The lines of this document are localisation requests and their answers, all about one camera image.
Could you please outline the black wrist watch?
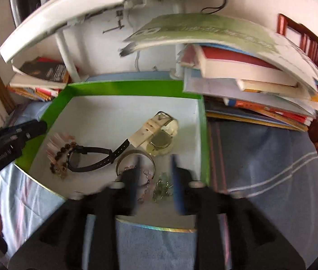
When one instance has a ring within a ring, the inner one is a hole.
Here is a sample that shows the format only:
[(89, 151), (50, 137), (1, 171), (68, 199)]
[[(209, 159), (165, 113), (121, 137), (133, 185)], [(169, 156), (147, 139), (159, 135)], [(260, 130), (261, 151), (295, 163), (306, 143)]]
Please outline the black wrist watch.
[(87, 173), (113, 164), (130, 145), (126, 139), (117, 149), (73, 145), (65, 158), (65, 167), (74, 173)]

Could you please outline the silver metal bangle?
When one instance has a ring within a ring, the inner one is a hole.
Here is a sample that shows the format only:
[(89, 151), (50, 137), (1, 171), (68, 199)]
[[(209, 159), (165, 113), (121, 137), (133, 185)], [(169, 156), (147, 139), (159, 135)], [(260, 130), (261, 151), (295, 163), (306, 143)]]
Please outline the silver metal bangle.
[(116, 175), (119, 178), (128, 169), (137, 167), (137, 160), (140, 160), (139, 187), (149, 185), (155, 177), (156, 165), (154, 159), (146, 152), (133, 149), (124, 152), (116, 163)]

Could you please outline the white strap wrist watch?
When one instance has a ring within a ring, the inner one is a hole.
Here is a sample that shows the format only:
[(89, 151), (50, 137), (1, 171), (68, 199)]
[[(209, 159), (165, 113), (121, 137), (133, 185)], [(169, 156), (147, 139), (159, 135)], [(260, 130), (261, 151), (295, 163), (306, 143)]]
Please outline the white strap wrist watch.
[(128, 141), (134, 148), (142, 148), (149, 155), (156, 157), (168, 154), (174, 146), (179, 130), (179, 122), (171, 115), (159, 111), (148, 119)]

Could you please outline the left stack of books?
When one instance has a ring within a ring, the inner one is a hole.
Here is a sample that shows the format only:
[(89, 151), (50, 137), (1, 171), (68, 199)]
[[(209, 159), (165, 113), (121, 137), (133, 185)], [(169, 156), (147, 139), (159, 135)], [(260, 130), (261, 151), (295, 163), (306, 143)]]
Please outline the left stack of books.
[(24, 62), (21, 67), (12, 66), (14, 75), (7, 89), (33, 101), (51, 101), (73, 83), (65, 64), (45, 57)]

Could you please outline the stack of books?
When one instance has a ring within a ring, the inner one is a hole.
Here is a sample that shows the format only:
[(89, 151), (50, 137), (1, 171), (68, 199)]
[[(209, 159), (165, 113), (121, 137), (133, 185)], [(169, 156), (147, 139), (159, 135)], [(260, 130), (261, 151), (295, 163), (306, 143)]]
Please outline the stack of books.
[(302, 131), (318, 118), (318, 67), (266, 27), (227, 16), (162, 15), (129, 36), (120, 55), (166, 45), (182, 46), (187, 93), (221, 98)]
[(7, 89), (33, 101), (51, 101), (73, 83), (65, 64), (45, 57), (24, 62), (21, 67), (12, 66), (14, 75)]

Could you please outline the green cardboard box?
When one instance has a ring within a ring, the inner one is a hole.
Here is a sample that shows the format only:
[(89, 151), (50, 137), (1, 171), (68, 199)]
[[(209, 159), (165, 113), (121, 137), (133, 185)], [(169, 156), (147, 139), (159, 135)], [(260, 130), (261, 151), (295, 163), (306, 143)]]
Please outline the green cardboard box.
[(183, 92), (181, 81), (113, 81), (68, 85), (42, 115), (48, 131), (28, 141), (16, 166), (66, 199), (95, 193), (116, 178), (114, 164), (60, 179), (50, 171), (47, 143), (56, 133), (82, 146), (117, 149), (149, 118), (163, 111), (179, 122), (173, 154), (196, 180), (209, 181), (209, 144), (203, 97)]

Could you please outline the blue striped bed sheet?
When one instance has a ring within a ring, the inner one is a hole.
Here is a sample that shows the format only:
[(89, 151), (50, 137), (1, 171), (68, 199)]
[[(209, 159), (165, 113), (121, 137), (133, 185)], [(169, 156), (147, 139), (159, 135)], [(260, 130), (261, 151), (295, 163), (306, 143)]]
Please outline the blue striped bed sheet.
[[(211, 184), (247, 197), (311, 266), (318, 258), (318, 156), (306, 133), (209, 122)], [(0, 213), (13, 256), (63, 200), (13, 164), (0, 172)], [(122, 269), (191, 269), (194, 235), (119, 225)]]

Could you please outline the right stack of books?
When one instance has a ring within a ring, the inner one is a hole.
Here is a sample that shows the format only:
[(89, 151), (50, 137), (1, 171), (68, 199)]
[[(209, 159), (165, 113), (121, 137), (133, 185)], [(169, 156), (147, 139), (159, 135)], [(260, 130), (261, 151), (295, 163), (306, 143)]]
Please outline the right stack of books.
[(182, 46), (187, 93), (221, 98), (302, 131), (318, 118), (318, 67), (266, 27), (227, 16), (162, 15), (129, 36), (120, 55), (166, 45)]

